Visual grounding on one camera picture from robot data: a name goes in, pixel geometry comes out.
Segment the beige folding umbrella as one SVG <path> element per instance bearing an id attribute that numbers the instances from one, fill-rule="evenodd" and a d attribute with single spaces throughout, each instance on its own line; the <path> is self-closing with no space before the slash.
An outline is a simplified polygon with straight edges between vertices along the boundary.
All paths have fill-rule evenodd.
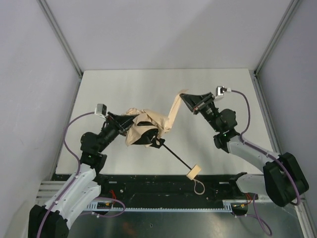
<path id="1" fill-rule="evenodd" d="M 134 119 L 126 134 L 126 145 L 155 148 L 163 146 L 173 154 L 174 152 L 164 144 L 163 136 L 171 131 L 181 105 L 181 94 L 186 92 L 186 89 L 178 92 L 167 116 L 149 109 L 130 108 L 125 115 L 133 116 Z"/>

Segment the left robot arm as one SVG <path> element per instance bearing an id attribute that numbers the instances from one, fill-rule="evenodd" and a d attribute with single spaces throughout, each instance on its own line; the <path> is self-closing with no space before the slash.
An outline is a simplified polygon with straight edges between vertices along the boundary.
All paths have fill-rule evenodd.
<path id="1" fill-rule="evenodd" d="M 80 139 L 81 156 L 77 168 L 59 191 L 44 205 L 34 205 L 29 213 L 29 238 L 66 238 L 82 211 L 102 191 L 100 175 L 107 155 L 102 152 L 119 136 L 126 135 L 134 115 L 102 113 L 105 119 L 98 134 L 86 132 Z"/>

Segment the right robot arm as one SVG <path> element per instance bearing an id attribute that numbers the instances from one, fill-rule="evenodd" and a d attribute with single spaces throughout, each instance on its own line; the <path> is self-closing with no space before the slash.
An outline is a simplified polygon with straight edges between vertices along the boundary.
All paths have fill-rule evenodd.
<path id="1" fill-rule="evenodd" d="M 235 111 L 220 111 L 215 106 L 215 101 L 227 91 L 224 87 L 219 87 L 219 90 L 217 95 L 182 93 L 180 97 L 193 114 L 201 114 L 214 129 L 216 148 L 244 159 L 261 171 L 260 175 L 239 173 L 233 179 L 234 184 L 241 192 L 269 197 L 279 207 L 299 205 L 301 195 L 309 190 L 309 184 L 295 156 L 266 150 L 237 132 Z"/>

